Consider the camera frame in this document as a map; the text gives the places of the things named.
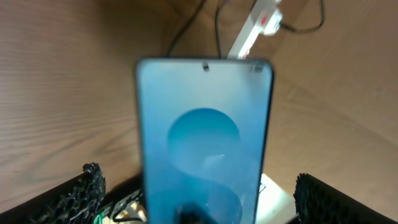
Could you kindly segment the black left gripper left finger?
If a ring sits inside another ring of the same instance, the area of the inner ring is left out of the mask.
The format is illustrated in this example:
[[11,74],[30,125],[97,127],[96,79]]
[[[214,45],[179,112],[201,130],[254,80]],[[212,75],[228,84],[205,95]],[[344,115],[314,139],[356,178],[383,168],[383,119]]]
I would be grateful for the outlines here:
[[85,164],[82,174],[2,212],[1,223],[92,223],[105,190],[99,164]]

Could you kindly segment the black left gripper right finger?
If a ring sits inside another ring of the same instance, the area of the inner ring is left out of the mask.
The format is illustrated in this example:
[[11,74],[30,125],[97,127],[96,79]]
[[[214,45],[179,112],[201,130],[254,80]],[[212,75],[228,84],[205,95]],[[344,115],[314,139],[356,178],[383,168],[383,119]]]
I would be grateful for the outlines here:
[[397,224],[314,176],[297,176],[294,224]]

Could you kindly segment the blue Galaxy smartphone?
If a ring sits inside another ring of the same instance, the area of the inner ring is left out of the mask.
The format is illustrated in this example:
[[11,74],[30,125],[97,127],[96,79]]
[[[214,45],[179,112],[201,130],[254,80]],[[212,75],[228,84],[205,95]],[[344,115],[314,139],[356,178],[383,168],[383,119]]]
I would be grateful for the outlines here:
[[267,60],[145,58],[135,71],[150,223],[254,223],[271,110]]

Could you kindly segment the white USB charger adapter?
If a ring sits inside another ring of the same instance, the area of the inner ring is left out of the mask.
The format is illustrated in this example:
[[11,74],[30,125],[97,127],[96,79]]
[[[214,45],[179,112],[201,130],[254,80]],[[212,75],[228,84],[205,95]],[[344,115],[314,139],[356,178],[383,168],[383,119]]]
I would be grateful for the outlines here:
[[283,15],[279,8],[263,10],[259,21],[259,32],[265,36],[274,35],[280,28]]

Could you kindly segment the cardboard box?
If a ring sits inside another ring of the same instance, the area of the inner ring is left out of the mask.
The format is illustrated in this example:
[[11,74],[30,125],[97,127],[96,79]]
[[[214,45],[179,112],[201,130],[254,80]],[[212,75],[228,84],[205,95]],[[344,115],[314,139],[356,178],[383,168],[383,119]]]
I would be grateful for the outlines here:
[[397,0],[325,3],[322,28],[289,34],[279,75],[390,142],[397,142]]

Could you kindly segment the white power strip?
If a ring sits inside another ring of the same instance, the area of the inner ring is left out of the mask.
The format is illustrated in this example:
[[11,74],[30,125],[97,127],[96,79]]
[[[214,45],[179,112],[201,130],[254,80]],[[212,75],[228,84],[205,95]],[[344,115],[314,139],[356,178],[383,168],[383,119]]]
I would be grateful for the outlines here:
[[278,8],[280,0],[257,0],[232,45],[227,58],[245,59],[259,35],[259,21],[263,10]]

